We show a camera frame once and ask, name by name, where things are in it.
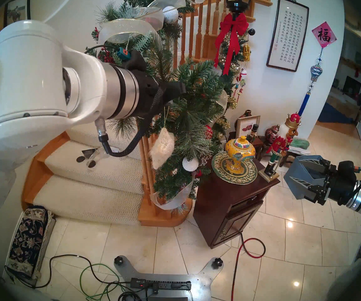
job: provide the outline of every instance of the yellow ginger jar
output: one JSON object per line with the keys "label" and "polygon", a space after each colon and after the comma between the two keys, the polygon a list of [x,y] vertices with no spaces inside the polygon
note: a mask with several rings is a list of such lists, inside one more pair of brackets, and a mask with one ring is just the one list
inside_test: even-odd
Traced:
{"label": "yellow ginger jar", "polygon": [[232,174],[243,174],[245,169],[240,162],[248,162],[256,155],[256,149],[246,140],[246,136],[228,141],[225,145],[225,151],[232,159],[226,163],[226,169]]}

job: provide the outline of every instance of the carpeted stair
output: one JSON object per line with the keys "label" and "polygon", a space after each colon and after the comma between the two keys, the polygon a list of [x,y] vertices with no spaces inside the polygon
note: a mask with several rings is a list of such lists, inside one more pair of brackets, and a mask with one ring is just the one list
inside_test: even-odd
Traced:
{"label": "carpeted stair", "polygon": [[[127,157],[108,157],[93,168],[76,158],[82,150],[97,148],[93,123],[67,131],[70,141],[55,150],[45,165],[54,173],[34,199],[58,216],[87,221],[138,225],[138,211],[143,198],[143,176],[139,147]],[[129,140],[115,138],[109,130],[109,144],[124,150]]]}

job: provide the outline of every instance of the decorative plate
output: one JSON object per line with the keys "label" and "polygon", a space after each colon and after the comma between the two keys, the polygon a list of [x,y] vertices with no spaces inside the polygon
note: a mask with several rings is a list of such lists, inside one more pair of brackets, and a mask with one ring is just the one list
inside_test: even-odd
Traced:
{"label": "decorative plate", "polygon": [[228,171],[226,165],[233,163],[233,159],[231,159],[226,152],[220,152],[214,155],[211,161],[216,175],[226,182],[245,185],[252,183],[256,179],[257,167],[252,161],[240,162],[243,168],[243,173],[241,174],[233,174]]}

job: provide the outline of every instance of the gold bell ornament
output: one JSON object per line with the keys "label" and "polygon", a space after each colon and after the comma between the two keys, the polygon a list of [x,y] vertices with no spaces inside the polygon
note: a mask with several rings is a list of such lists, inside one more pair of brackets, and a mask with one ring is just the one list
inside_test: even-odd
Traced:
{"label": "gold bell ornament", "polygon": [[250,61],[250,46],[248,43],[243,45],[243,58],[245,61]]}

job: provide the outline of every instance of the red cable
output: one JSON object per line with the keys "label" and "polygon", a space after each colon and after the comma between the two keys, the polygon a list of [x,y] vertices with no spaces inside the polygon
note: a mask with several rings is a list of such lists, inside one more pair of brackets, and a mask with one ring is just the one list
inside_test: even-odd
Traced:
{"label": "red cable", "polygon": [[263,243],[261,240],[259,240],[258,238],[249,238],[249,239],[247,239],[247,240],[245,240],[245,241],[242,242],[242,245],[240,245],[239,250],[238,250],[238,255],[236,256],[235,272],[233,273],[233,283],[232,283],[231,301],[233,301],[233,288],[235,288],[236,268],[237,268],[237,266],[238,266],[238,260],[239,260],[240,250],[242,250],[242,247],[244,247],[244,246],[245,246],[245,243],[246,243],[247,241],[249,241],[249,240],[258,240],[260,243],[262,243],[262,245],[263,245],[263,247],[264,247],[264,252],[263,252],[263,254],[260,255],[260,256],[253,256],[253,255],[250,254],[250,253],[246,250],[246,248],[245,248],[246,253],[247,253],[250,257],[255,258],[255,259],[259,259],[259,258],[261,258],[262,256],[264,256],[264,254],[266,253],[266,246],[265,246],[264,243]]}

